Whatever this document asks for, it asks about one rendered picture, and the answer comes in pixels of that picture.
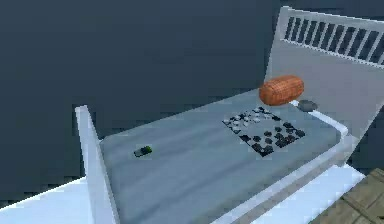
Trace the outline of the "orange cylindrical pillow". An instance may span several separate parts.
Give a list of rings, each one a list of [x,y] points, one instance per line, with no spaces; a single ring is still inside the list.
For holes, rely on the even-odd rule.
[[[280,106],[297,99],[304,92],[304,81],[295,75],[282,75],[266,81],[259,88],[260,100],[269,106]]]

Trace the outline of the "small grey lump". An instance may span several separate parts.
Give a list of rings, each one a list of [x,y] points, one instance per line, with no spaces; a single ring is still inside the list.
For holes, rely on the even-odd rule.
[[[303,112],[313,112],[318,108],[318,105],[310,100],[300,100],[298,103],[298,108]]]

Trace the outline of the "small black and green device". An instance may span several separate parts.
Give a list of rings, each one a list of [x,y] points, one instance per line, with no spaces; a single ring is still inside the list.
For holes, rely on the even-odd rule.
[[[142,147],[142,148],[140,148],[138,150],[135,150],[134,151],[134,155],[136,157],[141,157],[141,156],[147,155],[147,154],[149,154],[151,152],[152,152],[152,148],[150,146],[144,146],[144,147]]]

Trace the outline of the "black and white chequered board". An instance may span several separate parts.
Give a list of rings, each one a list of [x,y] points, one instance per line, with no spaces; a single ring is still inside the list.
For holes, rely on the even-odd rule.
[[[290,122],[284,121],[263,107],[231,115],[222,123],[261,157],[282,149],[306,135],[302,129],[295,128]]]

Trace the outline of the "white bed with grey mattress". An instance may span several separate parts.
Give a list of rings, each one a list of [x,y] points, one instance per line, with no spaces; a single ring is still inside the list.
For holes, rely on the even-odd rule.
[[[99,138],[76,109],[94,224],[251,224],[343,165],[384,106],[384,21],[283,7],[265,77],[304,92],[269,106],[251,90]],[[318,105],[298,108],[300,100]],[[222,121],[263,107],[306,135],[261,157]],[[136,157],[134,151],[152,152]]]

